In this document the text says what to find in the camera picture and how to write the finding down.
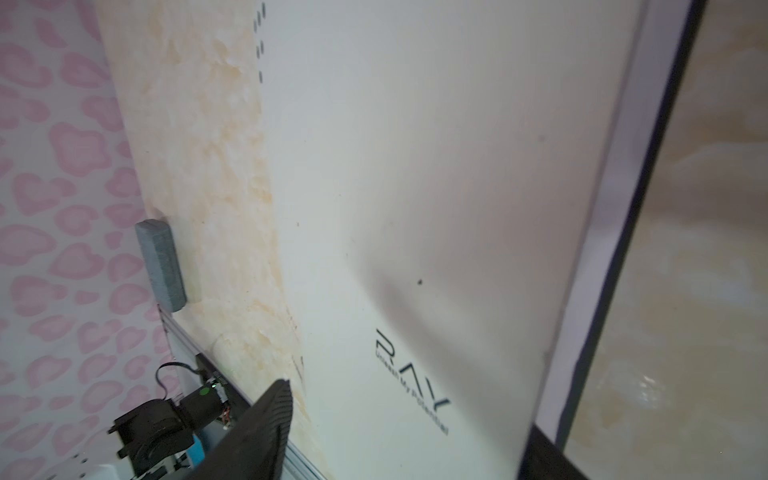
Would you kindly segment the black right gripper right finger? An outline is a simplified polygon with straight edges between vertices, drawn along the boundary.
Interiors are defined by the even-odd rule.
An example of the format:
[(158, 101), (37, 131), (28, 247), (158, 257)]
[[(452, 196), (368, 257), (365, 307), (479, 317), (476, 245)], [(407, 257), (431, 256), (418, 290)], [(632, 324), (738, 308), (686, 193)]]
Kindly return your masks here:
[(587, 480), (587, 477), (533, 425), (522, 457), (518, 480)]

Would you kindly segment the white folder with black inside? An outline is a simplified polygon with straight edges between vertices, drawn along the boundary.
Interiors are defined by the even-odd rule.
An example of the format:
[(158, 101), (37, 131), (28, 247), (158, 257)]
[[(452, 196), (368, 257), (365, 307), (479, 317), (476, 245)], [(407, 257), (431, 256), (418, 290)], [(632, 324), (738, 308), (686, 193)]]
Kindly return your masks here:
[(284, 289), (335, 479), (513, 479), (613, 145), (689, 1), (268, 1)]

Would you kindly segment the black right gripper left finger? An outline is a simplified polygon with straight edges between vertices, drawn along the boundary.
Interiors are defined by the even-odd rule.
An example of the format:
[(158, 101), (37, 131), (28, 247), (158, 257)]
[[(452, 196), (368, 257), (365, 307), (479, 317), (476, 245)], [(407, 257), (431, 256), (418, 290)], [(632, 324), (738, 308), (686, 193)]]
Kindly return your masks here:
[(278, 479), (293, 417), (290, 382), (274, 381), (255, 401), (230, 383), (206, 384), (179, 401), (186, 425), (201, 431), (225, 413), (234, 419), (224, 437), (188, 479)]

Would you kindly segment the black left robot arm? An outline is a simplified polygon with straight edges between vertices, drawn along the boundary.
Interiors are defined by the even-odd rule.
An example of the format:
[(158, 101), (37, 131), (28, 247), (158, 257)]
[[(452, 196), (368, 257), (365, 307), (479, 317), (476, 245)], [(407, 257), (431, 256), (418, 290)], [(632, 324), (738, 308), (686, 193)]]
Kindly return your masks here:
[(199, 435), (226, 418), (223, 388), (203, 385), (179, 401), (149, 400), (113, 422), (40, 479), (183, 479), (204, 459)]

